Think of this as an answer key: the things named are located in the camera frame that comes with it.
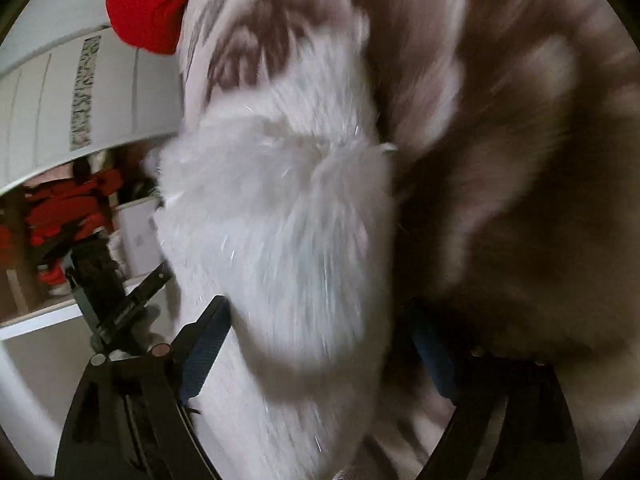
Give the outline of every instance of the white cabinet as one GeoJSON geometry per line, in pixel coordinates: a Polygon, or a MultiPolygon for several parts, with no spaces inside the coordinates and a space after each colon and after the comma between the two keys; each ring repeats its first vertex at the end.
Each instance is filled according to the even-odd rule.
{"type": "Polygon", "coordinates": [[[78,156],[178,131],[173,56],[106,28],[40,54],[0,79],[0,194],[78,156]]]}

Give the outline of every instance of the screw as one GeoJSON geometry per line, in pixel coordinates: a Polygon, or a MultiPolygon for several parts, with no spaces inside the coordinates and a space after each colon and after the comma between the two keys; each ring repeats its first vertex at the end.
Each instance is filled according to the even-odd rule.
{"type": "Polygon", "coordinates": [[[105,363],[105,361],[107,360],[107,358],[105,357],[104,354],[95,354],[92,358],[91,358],[91,364],[93,366],[100,366],[103,365],[105,363]]]}
{"type": "Polygon", "coordinates": [[[151,349],[151,355],[154,357],[163,357],[171,351],[171,345],[168,343],[158,343],[151,349]]]}

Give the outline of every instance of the white shelf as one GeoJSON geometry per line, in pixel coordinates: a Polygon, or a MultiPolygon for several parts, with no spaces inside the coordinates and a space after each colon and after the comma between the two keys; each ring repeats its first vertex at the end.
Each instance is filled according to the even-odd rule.
{"type": "MultiPolygon", "coordinates": [[[[145,278],[146,276],[138,276],[128,280],[125,283],[127,294],[136,288],[145,278]]],[[[39,330],[81,316],[80,308],[76,305],[73,298],[61,298],[56,304],[0,323],[0,341],[5,341],[12,337],[34,332],[34,330],[39,330]]]]}

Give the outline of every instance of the brown fur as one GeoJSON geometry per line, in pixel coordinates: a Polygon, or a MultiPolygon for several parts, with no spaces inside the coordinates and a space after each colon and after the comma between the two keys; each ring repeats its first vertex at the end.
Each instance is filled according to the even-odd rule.
{"type": "MultiPolygon", "coordinates": [[[[423,294],[496,353],[553,360],[597,478],[640,415],[638,50],[605,0],[354,2],[399,149],[398,302],[423,294]]],[[[374,434],[407,478],[392,428],[418,416],[395,406],[433,385],[394,377],[374,434]]]]}

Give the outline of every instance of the white fur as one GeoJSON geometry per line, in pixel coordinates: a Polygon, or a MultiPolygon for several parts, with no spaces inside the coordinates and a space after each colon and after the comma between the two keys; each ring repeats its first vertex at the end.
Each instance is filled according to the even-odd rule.
{"type": "Polygon", "coordinates": [[[215,294],[233,304],[198,407],[239,480],[331,478],[372,417],[395,221],[364,30],[310,38],[276,81],[214,100],[162,150],[176,328],[215,294]]]}

